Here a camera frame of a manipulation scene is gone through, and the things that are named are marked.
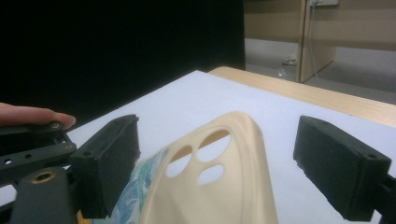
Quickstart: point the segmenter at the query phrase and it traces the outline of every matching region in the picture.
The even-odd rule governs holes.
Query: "screw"
[[[70,149],[73,149],[73,146],[72,146],[72,145],[66,145],[66,146],[64,147],[64,149],[70,150]]]
[[[50,127],[53,129],[57,129],[59,128],[59,123],[53,123]]]

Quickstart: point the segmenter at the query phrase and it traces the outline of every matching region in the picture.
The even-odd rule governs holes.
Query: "floor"
[[[247,70],[295,80],[296,66],[285,65],[297,44],[246,39]],[[396,52],[337,48],[334,61],[304,84],[396,105]]]

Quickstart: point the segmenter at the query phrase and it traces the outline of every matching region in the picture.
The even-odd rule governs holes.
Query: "cable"
[[[312,16],[310,18],[310,24],[309,24],[309,52],[311,54],[311,62],[314,65],[314,72],[315,72],[315,77],[317,78],[318,83],[319,82],[319,78],[318,78],[318,69],[317,69],[317,63],[315,61],[315,55],[314,55],[314,51],[312,50],[312,40],[314,38],[314,27],[312,26],[313,21],[315,20],[315,9],[317,7],[318,4],[318,0],[312,0]]]

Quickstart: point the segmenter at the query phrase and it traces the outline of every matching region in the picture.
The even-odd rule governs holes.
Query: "beige phone case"
[[[198,158],[199,148],[228,135],[230,142],[219,156],[211,161]],[[262,132],[250,116],[226,114],[167,148],[139,223],[277,223]],[[170,177],[168,164],[189,154],[184,170]],[[220,167],[220,175],[200,183],[200,175],[213,167]]]

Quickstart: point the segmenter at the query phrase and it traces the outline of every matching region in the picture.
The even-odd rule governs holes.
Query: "beige wall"
[[[246,2],[246,37],[297,43],[303,1]],[[337,7],[317,7],[313,28],[322,45],[396,50],[396,1],[340,0]]]

